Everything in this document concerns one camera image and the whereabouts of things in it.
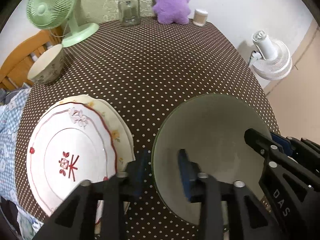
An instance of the white wall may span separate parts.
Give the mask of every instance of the white wall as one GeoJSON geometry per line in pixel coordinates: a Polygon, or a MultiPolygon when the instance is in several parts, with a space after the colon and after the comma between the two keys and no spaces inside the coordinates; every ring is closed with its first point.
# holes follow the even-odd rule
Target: white wall
{"type": "MultiPolygon", "coordinates": [[[[313,19],[301,0],[190,0],[189,5],[192,11],[207,10],[208,21],[231,41],[246,61],[255,31],[265,30],[283,41],[293,54],[313,19]]],[[[268,84],[260,77],[258,80],[262,87],[268,84]]]]}
{"type": "Polygon", "coordinates": [[[0,33],[0,66],[21,42],[40,31],[27,19],[27,2],[19,3],[0,33]]]}

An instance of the blue checkered cloth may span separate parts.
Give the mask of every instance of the blue checkered cloth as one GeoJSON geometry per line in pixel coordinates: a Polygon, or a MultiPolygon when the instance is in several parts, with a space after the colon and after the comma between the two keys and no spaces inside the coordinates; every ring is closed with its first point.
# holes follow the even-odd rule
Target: blue checkered cloth
{"type": "Polygon", "coordinates": [[[16,138],[30,90],[19,91],[0,116],[0,195],[16,205],[19,205],[14,180],[16,138]]]}

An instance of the floral plate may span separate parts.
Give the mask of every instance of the floral plate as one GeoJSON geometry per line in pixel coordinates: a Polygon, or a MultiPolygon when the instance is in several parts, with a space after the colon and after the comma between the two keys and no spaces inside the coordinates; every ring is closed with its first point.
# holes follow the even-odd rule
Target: floral plate
{"type": "Polygon", "coordinates": [[[117,152],[118,171],[123,171],[128,162],[135,160],[132,134],[124,120],[110,104],[102,99],[95,99],[88,95],[79,95],[67,97],[55,103],[47,110],[47,112],[57,105],[68,102],[84,104],[101,115],[113,138],[113,143],[117,152]]]}
{"type": "MultiPolygon", "coordinates": [[[[50,216],[84,179],[98,182],[116,173],[111,133],[93,109],[58,105],[41,117],[28,145],[27,174],[32,193],[50,216]]],[[[96,221],[102,215],[98,203],[96,221]]]]}

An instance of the brown tablecloth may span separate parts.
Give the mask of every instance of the brown tablecloth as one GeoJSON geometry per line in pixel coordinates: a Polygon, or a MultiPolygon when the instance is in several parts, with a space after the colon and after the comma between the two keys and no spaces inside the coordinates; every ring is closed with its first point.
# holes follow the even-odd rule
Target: brown tablecloth
{"type": "MultiPolygon", "coordinates": [[[[23,111],[16,144],[15,177],[20,205],[40,220],[46,215],[28,183],[29,138],[41,115],[68,96],[88,94],[108,101],[134,136],[136,154],[151,151],[168,114],[183,101],[204,93],[224,93],[252,106],[271,131],[276,119],[258,81],[227,38],[211,23],[198,27],[160,25],[152,17],[122,27],[103,23],[90,38],[64,49],[59,80],[35,85],[23,111]]],[[[128,239],[192,239],[196,227],[175,217],[158,197],[150,165],[145,189],[126,215],[128,239]]]]}

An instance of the large bowl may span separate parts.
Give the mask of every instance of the large bowl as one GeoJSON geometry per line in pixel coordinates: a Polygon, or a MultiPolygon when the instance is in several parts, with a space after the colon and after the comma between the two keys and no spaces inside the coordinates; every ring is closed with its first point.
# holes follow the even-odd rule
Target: large bowl
{"type": "Polygon", "coordinates": [[[48,84],[57,79],[63,68],[62,45],[57,44],[45,51],[32,65],[28,79],[37,84],[48,84]]]}
{"type": "Polygon", "coordinates": [[[254,128],[271,139],[260,116],[241,100],[221,94],[190,99],[176,108],[162,124],[153,145],[152,171],[165,205],[181,219],[199,224],[200,204],[184,195],[178,166],[178,150],[186,149],[190,161],[217,180],[242,180],[259,198],[264,158],[244,141],[254,128]]]}

